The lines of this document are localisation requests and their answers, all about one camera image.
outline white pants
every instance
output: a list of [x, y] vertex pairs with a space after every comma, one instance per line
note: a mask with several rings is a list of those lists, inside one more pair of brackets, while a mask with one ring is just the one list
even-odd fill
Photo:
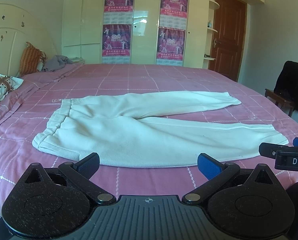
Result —
[[251, 158], [262, 142], [288, 143], [272, 125], [156, 117], [240, 103], [227, 92], [191, 91], [65, 99], [32, 144], [76, 161], [97, 152], [103, 165], [153, 168], [193, 166], [201, 152], [221, 162]]

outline door handle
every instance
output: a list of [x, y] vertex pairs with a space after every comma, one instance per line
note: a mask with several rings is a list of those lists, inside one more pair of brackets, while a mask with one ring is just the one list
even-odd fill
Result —
[[221, 44], [221, 42], [220, 42], [220, 41], [217, 41], [217, 38], [215, 38], [215, 39], [213, 40], [213, 47], [214, 47], [214, 48], [217, 46], [217, 43]]

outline pink bedspread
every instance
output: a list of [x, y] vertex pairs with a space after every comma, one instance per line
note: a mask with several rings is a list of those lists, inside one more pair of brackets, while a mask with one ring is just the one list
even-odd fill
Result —
[[[25, 82], [19, 88], [19, 91], [21, 89], [25, 93], [17, 101], [17, 106], [7, 113], [9, 117], [0, 120], [0, 214], [4, 200], [30, 163], [40, 162], [44, 167], [57, 167], [66, 161], [39, 152], [31, 145], [34, 136], [45, 130], [48, 118], [65, 98], [171, 90], [227, 91], [242, 104], [169, 118], [200, 122], [272, 124], [290, 142], [298, 137], [298, 124], [271, 101], [210, 70], [159, 65], [99, 64], [81, 66], [63, 78], [56, 76], [48, 80], [46, 76], [40, 77], [43, 74], [46, 73], [25, 77]], [[8, 97], [1, 105], [8, 104], [7, 100]], [[267, 163], [284, 188], [298, 181], [298, 172], [277, 171], [273, 168], [272, 159], [259, 156], [236, 163], [242, 168], [254, 168], [258, 163]], [[206, 180], [196, 166], [156, 169], [101, 166], [91, 178], [92, 182], [116, 197], [176, 194], [181, 198]]]

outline wooden chair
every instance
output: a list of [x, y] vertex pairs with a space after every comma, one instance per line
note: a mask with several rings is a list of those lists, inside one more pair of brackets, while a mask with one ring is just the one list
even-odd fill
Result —
[[292, 115], [292, 112], [293, 112], [293, 109], [294, 109], [294, 102], [292, 101], [288, 101], [284, 98], [282, 98], [281, 96], [277, 95], [276, 93], [274, 93], [272, 90], [270, 89], [267, 89], [266, 88], [266, 92], [264, 94], [264, 96], [267, 98], [267, 97], [270, 97], [272, 98], [273, 100], [276, 101], [276, 106], [278, 106], [279, 104], [281, 104], [281, 110], [283, 111], [283, 109], [285, 107], [290, 107], [290, 111], [289, 111], [289, 116], [291, 117]]

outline orange striped pillow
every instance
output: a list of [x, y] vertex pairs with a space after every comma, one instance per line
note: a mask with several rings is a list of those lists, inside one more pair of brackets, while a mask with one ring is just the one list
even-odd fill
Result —
[[22, 77], [27, 74], [38, 72], [37, 66], [42, 59], [43, 54], [39, 49], [36, 49], [30, 42], [27, 43], [27, 48], [22, 53], [20, 59], [19, 75]]

